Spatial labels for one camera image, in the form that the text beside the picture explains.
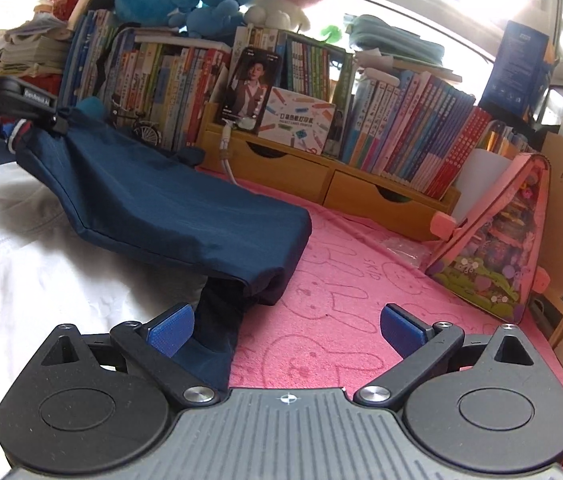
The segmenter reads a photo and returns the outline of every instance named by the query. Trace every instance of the stack of books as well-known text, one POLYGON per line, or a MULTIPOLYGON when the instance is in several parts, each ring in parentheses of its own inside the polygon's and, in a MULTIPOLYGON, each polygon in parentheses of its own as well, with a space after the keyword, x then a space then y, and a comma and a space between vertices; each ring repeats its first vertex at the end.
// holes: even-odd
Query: stack of books
POLYGON ((439 200, 491 120, 474 103, 430 72, 363 76, 339 160, 439 200))
POLYGON ((167 28, 125 28, 108 10, 89 10, 79 21, 60 90, 60 106, 97 96, 118 108, 117 126, 135 117, 161 133, 161 148, 177 151, 197 139, 204 106, 217 100, 228 76, 224 43, 176 36, 167 28), (96 89, 97 62, 106 58, 105 83, 96 89))
POLYGON ((335 105, 335 117, 322 155, 336 158, 340 152, 353 92, 355 64, 345 49, 276 28, 238 27, 230 75, 242 51, 254 46, 276 52, 283 60, 275 86, 335 105))
POLYGON ((129 28, 117 35, 100 97, 108 109, 114 102, 152 122, 161 132, 161 148, 181 150, 196 142, 206 104, 218 101, 230 47, 149 31, 129 28))
POLYGON ((89 10, 79 20, 64 68, 59 106, 74 106, 93 95, 97 60, 116 29, 116 19, 109 10, 89 10))

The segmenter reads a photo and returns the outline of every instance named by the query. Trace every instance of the cartoon print bag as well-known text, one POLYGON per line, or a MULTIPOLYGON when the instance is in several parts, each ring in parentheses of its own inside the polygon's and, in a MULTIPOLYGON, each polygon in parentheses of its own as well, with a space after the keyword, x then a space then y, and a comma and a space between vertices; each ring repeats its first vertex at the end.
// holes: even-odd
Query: cartoon print bag
POLYGON ((549 278, 537 266, 548 204, 550 164, 521 153, 460 225, 437 213, 431 232, 441 242, 426 275, 460 298, 509 323, 519 323, 531 290, 549 278))

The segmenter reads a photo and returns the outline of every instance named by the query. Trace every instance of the blue gripper pad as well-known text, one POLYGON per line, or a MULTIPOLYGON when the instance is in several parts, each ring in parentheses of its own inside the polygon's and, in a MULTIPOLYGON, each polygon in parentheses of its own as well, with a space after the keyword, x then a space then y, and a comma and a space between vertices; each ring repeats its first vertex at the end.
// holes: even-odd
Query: blue gripper pad
POLYGON ((403 359, 428 342, 426 332, 386 305, 379 318, 381 334, 403 359))
POLYGON ((193 307, 183 306, 151 328, 146 342, 162 354, 172 357, 193 335, 194 319, 193 307))

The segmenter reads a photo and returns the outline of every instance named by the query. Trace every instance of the blue fabric bag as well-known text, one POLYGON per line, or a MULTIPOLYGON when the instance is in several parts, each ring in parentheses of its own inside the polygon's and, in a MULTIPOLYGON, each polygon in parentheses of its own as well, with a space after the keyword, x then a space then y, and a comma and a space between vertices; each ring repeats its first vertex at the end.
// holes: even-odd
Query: blue fabric bag
POLYGON ((281 298, 311 233, 301 207, 193 170, 80 110, 66 135, 32 128, 17 163, 52 190, 84 240, 209 277, 193 338, 174 359, 225 390, 239 325, 281 298))

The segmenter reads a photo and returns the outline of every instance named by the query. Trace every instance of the pink table mat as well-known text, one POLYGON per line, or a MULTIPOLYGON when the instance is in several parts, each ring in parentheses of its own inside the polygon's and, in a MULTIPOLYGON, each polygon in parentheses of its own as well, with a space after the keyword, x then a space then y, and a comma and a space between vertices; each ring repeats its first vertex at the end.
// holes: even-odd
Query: pink table mat
MULTIPOLYGON (((456 323, 466 333, 492 334, 500 324, 395 256, 383 245, 395 235, 374 222, 243 184, 305 207, 313 232, 283 298, 247 314, 231 386, 341 386, 352 395, 401 360, 379 331, 386 303, 397 303, 429 324, 456 323)), ((521 327, 563 384, 563 368, 529 313, 521 327)))

